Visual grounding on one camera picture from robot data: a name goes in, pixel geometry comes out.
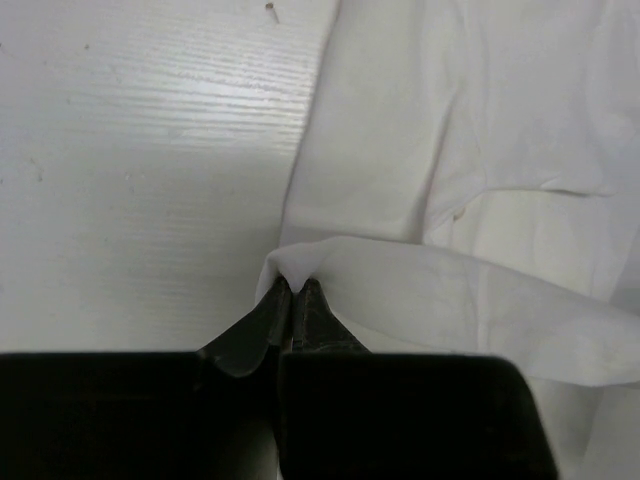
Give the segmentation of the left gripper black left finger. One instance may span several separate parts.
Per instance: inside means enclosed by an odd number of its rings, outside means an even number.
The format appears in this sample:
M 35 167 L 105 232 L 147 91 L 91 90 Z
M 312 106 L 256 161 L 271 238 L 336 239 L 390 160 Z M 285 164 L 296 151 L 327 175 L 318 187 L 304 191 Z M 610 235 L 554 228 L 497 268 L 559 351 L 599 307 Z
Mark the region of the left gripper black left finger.
M 238 432 L 273 422 L 291 300 L 275 280 L 196 351 L 3 355 L 2 477 L 216 477 Z

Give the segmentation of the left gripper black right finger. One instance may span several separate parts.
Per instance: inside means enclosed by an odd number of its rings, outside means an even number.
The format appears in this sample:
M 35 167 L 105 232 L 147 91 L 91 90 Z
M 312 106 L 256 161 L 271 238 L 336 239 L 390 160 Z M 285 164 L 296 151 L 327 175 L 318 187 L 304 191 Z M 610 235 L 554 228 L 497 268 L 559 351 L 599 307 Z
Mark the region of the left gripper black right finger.
M 320 283 L 295 298 L 278 369 L 286 479 L 555 479 L 531 390 L 489 356 L 375 353 Z

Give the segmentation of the white printed t-shirt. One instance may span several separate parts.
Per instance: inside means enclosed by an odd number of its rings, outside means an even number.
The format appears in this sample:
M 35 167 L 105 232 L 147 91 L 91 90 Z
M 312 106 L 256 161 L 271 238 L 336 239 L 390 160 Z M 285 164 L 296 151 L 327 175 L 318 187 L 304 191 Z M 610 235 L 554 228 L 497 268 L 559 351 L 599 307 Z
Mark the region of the white printed t-shirt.
M 562 478 L 637 478 L 638 3 L 342 2 L 277 276 L 374 351 L 509 359 Z

